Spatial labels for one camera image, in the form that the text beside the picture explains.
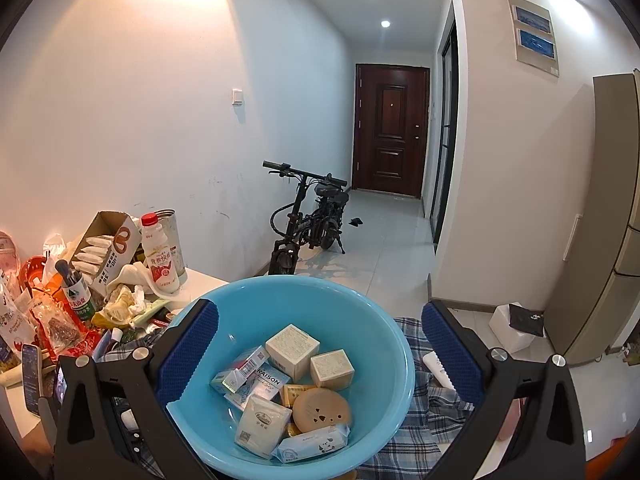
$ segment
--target light switch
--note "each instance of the light switch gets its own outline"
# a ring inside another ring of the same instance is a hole
[[[240,106],[244,104],[244,94],[242,94],[242,90],[237,90],[234,88],[233,97],[232,97],[233,106]]]

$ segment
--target phone screen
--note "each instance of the phone screen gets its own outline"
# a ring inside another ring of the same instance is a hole
[[[62,401],[65,398],[65,392],[66,392],[65,375],[62,373],[62,366],[58,366],[58,372],[56,374],[56,384],[54,386],[54,394],[60,404],[62,404]]]
[[[39,415],[41,361],[40,349],[34,345],[22,345],[22,384],[24,403],[34,415]]]

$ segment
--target plastic bottle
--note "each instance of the plastic bottle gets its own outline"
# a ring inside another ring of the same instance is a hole
[[[90,321],[95,314],[95,305],[82,274],[66,260],[58,260],[56,270],[64,280],[62,291],[65,293],[69,305],[78,314],[81,321]]]
[[[145,251],[146,264],[151,270],[154,282],[163,292],[175,292],[180,288],[178,274],[168,239],[158,222],[156,213],[147,213],[142,221],[142,248]]]

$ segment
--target blue gripper pad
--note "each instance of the blue gripper pad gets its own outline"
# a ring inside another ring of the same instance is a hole
[[[460,398],[479,406],[484,400],[482,372],[449,323],[431,303],[422,308],[422,331],[438,355]]]
[[[196,366],[218,331],[218,308],[207,301],[158,370],[156,399],[161,406],[180,399]]]

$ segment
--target bottle with black cap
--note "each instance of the bottle with black cap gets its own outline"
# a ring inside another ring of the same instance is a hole
[[[95,305],[91,299],[91,292],[82,274],[66,260],[56,262],[56,270],[62,276],[64,285],[62,291],[78,317],[82,321],[91,321],[95,314]]]

